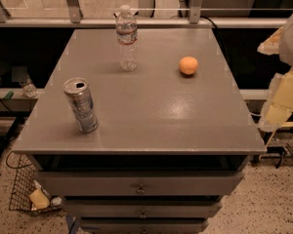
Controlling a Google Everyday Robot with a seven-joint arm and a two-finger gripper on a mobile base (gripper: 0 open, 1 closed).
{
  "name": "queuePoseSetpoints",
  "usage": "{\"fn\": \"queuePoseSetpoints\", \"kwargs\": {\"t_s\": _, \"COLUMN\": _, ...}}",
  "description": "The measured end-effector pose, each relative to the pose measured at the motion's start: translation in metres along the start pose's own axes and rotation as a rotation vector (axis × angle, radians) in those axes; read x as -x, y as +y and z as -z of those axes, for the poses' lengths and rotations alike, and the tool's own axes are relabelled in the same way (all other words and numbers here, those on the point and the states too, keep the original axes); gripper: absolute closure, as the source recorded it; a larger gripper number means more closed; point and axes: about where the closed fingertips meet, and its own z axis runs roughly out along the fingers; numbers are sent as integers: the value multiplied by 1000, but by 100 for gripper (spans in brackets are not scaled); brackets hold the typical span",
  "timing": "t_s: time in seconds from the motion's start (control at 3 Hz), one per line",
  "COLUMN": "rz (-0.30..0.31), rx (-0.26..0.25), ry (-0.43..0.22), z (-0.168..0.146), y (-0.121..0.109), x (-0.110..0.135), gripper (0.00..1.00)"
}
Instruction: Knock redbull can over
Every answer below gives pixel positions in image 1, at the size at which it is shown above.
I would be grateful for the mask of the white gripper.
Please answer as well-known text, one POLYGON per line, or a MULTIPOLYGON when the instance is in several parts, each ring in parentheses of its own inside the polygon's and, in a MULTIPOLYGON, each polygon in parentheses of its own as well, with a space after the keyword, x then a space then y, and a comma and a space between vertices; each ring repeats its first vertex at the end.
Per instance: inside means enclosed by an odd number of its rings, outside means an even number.
MULTIPOLYGON (((257 51, 293 66, 293 14, 284 27, 262 42, 257 51)), ((285 74, 276 73, 270 83, 267 100, 261 110, 258 127, 271 133, 279 129, 293 113, 293 67, 285 74)))

